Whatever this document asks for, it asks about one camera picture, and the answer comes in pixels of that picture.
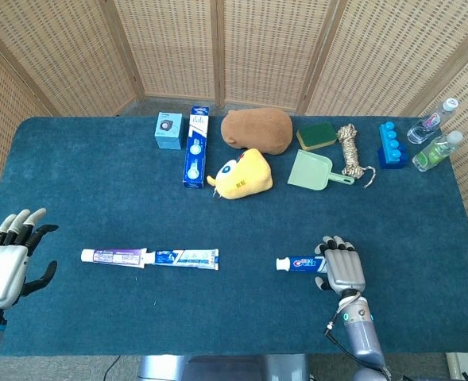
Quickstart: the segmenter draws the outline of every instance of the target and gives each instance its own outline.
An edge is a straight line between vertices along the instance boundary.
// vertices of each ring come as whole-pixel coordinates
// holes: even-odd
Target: robotic hand
[[[362,366],[354,376],[354,381],[387,380],[391,374],[385,366],[384,355],[373,325],[368,301],[362,297],[366,287],[359,255],[350,242],[341,237],[325,236],[315,254],[326,259],[327,280],[315,278],[317,287],[322,291],[333,290],[340,296],[338,309],[327,324],[324,335]],[[348,352],[332,336],[337,316],[341,316],[349,337]]]
[[[17,304],[21,296],[46,287],[56,273],[54,260],[41,278],[25,282],[27,264],[41,238],[58,229],[57,225],[42,225],[33,233],[34,226],[45,214],[46,209],[32,214],[23,210],[8,216],[0,226],[0,341],[7,324],[4,310]]]

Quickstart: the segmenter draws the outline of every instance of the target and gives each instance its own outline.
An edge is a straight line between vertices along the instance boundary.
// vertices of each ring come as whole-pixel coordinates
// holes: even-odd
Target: green liquid bottle
[[[462,140],[463,135],[459,131],[436,137],[425,149],[414,156],[412,162],[421,172],[427,171],[456,151]]]

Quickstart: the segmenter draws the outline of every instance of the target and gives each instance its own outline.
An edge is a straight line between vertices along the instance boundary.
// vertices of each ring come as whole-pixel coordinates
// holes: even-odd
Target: water bottle
[[[440,135],[433,139],[425,149],[415,155],[412,162],[421,172],[427,171],[456,151],[462,139],[463,134],[459,131]]]
[[[452,118],[458,105],[458,100],[454,98],[448,98],[445,102],[438,104],[430,116],[415,123],[407,132],[408,141],[413,144],[423,143],[441,125]]]

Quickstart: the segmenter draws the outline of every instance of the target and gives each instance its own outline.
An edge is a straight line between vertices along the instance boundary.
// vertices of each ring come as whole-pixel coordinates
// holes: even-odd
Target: green dustpan
[[[287,183],[314,191],[321,191],[329,180],[348,185],[354,183],[353,177],[333,173],[331,169],[332,161],[328,157],[300,149]]]

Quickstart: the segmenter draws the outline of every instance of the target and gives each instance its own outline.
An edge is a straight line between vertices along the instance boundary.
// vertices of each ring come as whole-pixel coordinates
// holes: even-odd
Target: rope bundle
[[[342,145],[343,157],[345,158],[346,165],[343,168],[342,173],[344,175],[351,176],[354,179],[360,179],[364,175],[364,171],[370,169],[371,171],[373,171],[373,176],[371,176],[371,180],[364,186],[364,188],[367,188],[375,179],[377,171],[375,171],[375,168],[373,167],[361,167],[359,165],[358,149],[355,147],[355,135],[357,133],[358,132],[352,123],[344,125],[338,131],[338,140],[339,143]]]

